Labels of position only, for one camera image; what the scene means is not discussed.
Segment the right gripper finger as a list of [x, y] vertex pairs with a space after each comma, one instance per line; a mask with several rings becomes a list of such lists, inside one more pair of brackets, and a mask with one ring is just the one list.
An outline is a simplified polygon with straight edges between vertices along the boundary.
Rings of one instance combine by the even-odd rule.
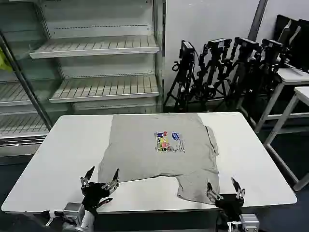
[[236, 198], [243, 200], [244, 196], [245, 196], [245, 189], [242, 188], [240, 186], [239, 182], [236, 181], [233, 177], [231, 177], [231, 180], [232, 180], [232, 184], [234, 186], [234, 189], [236, 191]]
[[211, 202], [216, 202], [224, 199], [223, 196], [213, 190], [212, 184], [210, 182], [207, 183], [206, 195]]

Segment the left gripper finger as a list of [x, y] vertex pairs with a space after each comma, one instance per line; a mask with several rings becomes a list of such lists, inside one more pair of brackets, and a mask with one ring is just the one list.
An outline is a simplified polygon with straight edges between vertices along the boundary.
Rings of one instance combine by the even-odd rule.
[[101, 188], [108, 191], [115, 191], [119, 187], [119, 169], [116, 170], [112, 181], [104, 184]]
[[94, 169], [95, 169], [95, 166], [93, 166], [90, 170], [88, 170], [84, 177], [80, 177], [82, 189], [94, 186], [94, 183], [90, 182], [90, 179], [91, 179], [91, 176], [94, 172]]

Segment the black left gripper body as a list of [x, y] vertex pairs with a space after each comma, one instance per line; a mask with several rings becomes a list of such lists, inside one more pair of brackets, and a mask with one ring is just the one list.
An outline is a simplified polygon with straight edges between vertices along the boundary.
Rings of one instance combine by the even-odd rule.
[[110, 202], [110, 192], [101, 188], [104, 184], [94, 183], [93, 187], [81, 188], [84, 195], [82, 204], [86, 211], [97, 212], [99, 207]]

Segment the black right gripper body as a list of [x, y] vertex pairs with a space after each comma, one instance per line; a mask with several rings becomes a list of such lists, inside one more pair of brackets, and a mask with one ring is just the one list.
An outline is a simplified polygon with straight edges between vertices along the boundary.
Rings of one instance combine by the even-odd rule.
[[225, 222], [239, 221], [243, 205], [244, 198], [237, 198], [236, 194], [223, 194], [222, 198], [215, 200], [215, 206], [220, 209], [220, 217]]

